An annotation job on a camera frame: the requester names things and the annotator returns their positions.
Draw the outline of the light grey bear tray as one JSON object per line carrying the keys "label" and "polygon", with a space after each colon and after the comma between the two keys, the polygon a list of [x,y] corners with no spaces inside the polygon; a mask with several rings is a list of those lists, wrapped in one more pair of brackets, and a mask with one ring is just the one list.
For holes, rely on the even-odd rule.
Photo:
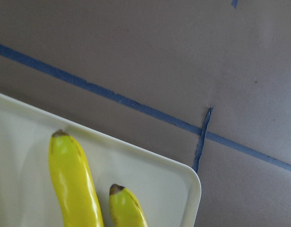
{"label": "light grey bear tray", "polygon": [[192,227],[201,183],[192,168],[0,93],[0,227],[61,227],[48,170],[50,136],[65,130],[83,147],[104,224],[109,188],[138,198],[151,227]]}

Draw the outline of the yellow banana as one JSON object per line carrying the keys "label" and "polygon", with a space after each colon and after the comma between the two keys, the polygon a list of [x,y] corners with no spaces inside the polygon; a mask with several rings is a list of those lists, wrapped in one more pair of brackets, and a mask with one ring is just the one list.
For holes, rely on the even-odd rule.
{"label": "yellow banana", "polygon": [[102,227],[104,221],[88,160],[70,134],[57,130],[48,150],[51,181],[65,227]]}
{"label": "yellow banana", "polygon": [[148,227],[148,222],[137,197],[124,186],[111,185],[109,212],[115,227]]}

